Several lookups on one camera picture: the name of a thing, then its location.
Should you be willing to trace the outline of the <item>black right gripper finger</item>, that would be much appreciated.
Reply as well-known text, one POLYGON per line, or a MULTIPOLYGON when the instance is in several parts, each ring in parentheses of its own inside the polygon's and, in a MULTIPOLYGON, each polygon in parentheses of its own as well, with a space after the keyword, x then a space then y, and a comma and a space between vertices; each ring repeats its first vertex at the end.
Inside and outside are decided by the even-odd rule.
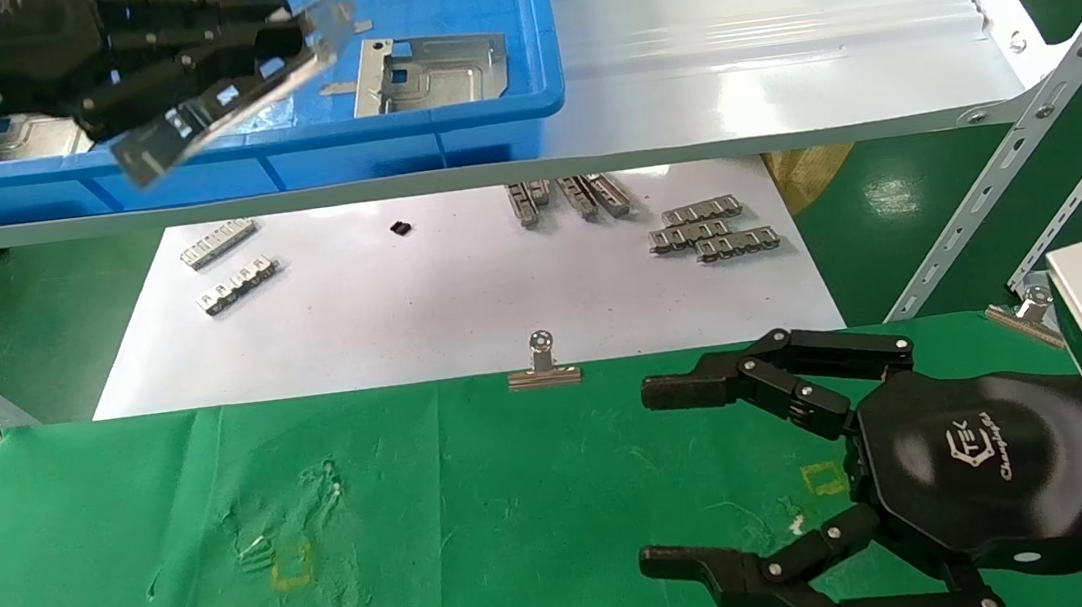
POLYGON ((914 369, 903 337, 773 329, 747 349, 705 353, 686 374, 645 378, 643 406, 652 411, 750 403, 827 441, 856 434, 845 395, 815 377, 880 380, 914 369))

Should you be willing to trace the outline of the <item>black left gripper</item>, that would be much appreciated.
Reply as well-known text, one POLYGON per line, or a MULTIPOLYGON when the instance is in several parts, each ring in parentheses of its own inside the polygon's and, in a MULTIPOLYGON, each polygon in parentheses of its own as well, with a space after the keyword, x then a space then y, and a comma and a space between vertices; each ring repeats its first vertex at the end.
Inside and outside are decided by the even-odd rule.
POLYGON ((164 35, 290 17, 288 0, 0 0, 0 117, 67 116, 88 138, 121 136, 307 49, 299 23, 164 35), (158 37, 119 42, 110 65, 102 25, 158 37))

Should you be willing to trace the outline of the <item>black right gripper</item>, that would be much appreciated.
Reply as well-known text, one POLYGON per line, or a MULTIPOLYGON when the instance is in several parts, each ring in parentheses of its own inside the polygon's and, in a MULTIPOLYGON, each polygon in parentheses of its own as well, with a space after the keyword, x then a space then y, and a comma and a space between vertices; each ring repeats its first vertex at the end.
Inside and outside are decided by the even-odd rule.
POLYGON ((852 456, 874 509, 853 505, 765 556, 644 546, 639 572, 699 582, 717 607, 1004 607, 976 566, 1082 570, 1082 380, 900 372, 856 404, 855 415, 852 456), (845 601, 813 588, 879 533, 913 566, 942 572, 947 588, 845 601))

